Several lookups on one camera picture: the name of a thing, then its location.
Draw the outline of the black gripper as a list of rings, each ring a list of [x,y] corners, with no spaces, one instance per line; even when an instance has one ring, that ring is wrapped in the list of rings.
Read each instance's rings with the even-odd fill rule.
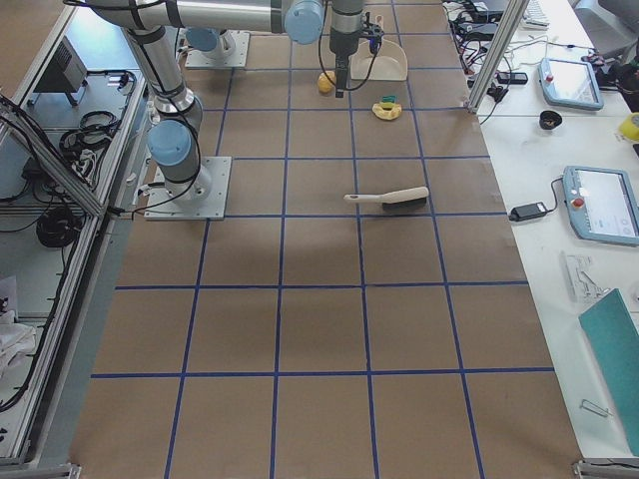
[[[335,53],[335,96],[342,98],[346,89],[346,75],[348,74],[348,55]]]
[[[365,39],[370,54],[377,54],[381,48],[383,37],[382,27],[370,20],[370,14],[365,13],[362,17],[361,39]]]

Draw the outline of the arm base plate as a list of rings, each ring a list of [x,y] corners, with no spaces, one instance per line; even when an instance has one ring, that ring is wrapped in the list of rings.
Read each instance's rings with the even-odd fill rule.
[[[189,52],[186,68],[219,70],[244,68],[247,63],[250,33],[241,30],[191,28],[186,39]]]
[[[166,184],[161,169],[156,167],[154,181],[163,185],[151,189],[150,207],[144,210],[144,217],[151,221],[222,220],[225,216],[231,169],[231,157],[203,157],[195,184],[175,200],[189,184]]]

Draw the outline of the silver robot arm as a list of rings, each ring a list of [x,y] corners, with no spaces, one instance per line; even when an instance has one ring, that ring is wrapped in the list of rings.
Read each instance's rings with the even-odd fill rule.
[[[262,31],[287,34],[299,44],[320,43],[331,11],[330,50],[335,54],[336,93],[347,90],[349,61],[363,37],[361,1],[68,1],[68,6],[88,8],[103,20],[120,27],[139,67],[154,93],[154,105],[162,125],[172,121],[199,145],[199,126],[192,111],[202,112],[187,87],[166,39],[168,26]]]
[[[286,32],[294,42],[302,45],[318,40],[322,29],[323,19],[320,13],[311,10],[290,11],[285,18]],[[359,38],[366,38],[377,46],[382,36],[383,30],[379,25],[370,23],[368,20],[363,21],[363,30]],[[186,39],[191,47],[205,52],[210,57],[213,57],[213,53],[229,56],[235,49],[233,42],[228,46],[223,45],[223,41],[231,39],[227,31],[192,27],[187,29]]]

